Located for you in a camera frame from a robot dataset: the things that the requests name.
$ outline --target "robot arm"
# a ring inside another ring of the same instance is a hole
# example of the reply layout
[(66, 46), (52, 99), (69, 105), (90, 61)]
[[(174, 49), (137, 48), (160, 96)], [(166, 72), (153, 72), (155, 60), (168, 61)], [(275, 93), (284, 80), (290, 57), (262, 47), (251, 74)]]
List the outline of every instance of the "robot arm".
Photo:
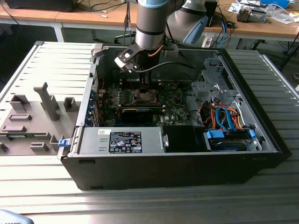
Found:
[[(116, 64), (128, 72), (157, 65), (167, 20), (175, 40), (195, 43), (207, 22), (204, 3), (205, 0), (139, 0), (135, 43), (118, 55)], [(143, 83), (150, 82), (150, 73), (145, 79)]]

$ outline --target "power supply label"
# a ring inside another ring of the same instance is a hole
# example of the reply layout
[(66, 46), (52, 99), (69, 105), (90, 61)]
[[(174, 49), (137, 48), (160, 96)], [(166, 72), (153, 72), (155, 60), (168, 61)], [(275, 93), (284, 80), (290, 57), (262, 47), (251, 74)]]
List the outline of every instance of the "power supply label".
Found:
[(110, 153), (142, 153), (141, 132), (111, 132)]

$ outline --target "black plastic component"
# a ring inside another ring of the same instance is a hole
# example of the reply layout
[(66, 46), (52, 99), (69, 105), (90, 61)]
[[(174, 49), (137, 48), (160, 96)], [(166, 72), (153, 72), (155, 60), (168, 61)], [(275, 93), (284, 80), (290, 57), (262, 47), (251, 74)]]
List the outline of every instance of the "black plastic component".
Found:
[(148, 123), (153, 120), (153, 114), (150, 109), (123, 109), (121, 120), (126, 123)]
[(226, 21), (226, 27), (234, 29), (235, 28), (235, 23), (232, 21)]
[(217, 0), (206, 0), (205, 7), (206, 7), (206, 16), (208, 17), (206, 27), (211, 27), (213, 25), (212, 20), (217, 7)]
[(169, 146), (167, 153), (193, 153), (205, 152), (206, 144), (203, 133), (205, 127), (183, 126), (163, 126), (163, 133), (167, 134)]
[(10, 8), (36, 8), (71, 12), (78, 0), (5, 0)]

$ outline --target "table leg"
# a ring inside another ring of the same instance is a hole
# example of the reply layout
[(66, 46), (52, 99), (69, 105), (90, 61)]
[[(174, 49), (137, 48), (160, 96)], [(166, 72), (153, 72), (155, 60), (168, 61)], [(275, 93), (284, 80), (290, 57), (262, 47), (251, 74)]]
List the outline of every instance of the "table leg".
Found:
[(52, 27), (55, 30), (56, 38), (58, 42), (64, 42), (63, 27), (60, 22), (52, 23)]

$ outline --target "wooden table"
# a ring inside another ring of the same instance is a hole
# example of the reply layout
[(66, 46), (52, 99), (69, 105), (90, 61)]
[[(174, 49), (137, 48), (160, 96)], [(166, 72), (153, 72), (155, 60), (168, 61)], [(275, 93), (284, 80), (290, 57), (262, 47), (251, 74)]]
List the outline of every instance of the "wooden table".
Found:
[[(105, 0), (90, 0), (93, 5), (95, 3), (105, 2)], [(232, 37), (263, 39), (263, 40), (280, 40), (293, 41), (299, 31), (299, 27), (295, 23), (285, 25), (270, 17), (266, 23), (240, 23), (236, 20), (236, 14), (227, 12), (229, 5), (233, 0), (220, 0), (220, 8), (225, 17), (229, 21), (235, 22), (235, 29)], [(22, 25), (34, 26), (50, 26), (53, 27), (59, 42), (64, 42), (63, 28), (88, 28), (88, 29), (110, 29), (123, 30), (123, 21), (126, 14), (126, 4), (114, 7), (107, 10), (107, 18), (85, 12), (81, 9), (76, 9), (72, 13), (63, 13), (57, 11), (32, 10), (32, 9), (10, 9), (3, 1), (6, 10)], [(94, 9), (101, 9), (112, 5), (120, 4), (119, 1), (112, 0), (109, 4), (96, 6)], [(87, 0), (80, 4), (80, 7), (88, 10)], [(291, 5), (288, 10), (299, 10), (298, 6)], [(137, 5), (131, 4), (131, 21), (132, 27), (136, 25)], [(15, 24), (11, 17), (0, 6), (0, 23)], [(218, 35), (221, 32), (221, 27), (215, 24), (213, 27), (205, 28), (203, 35), (205, 40)]]

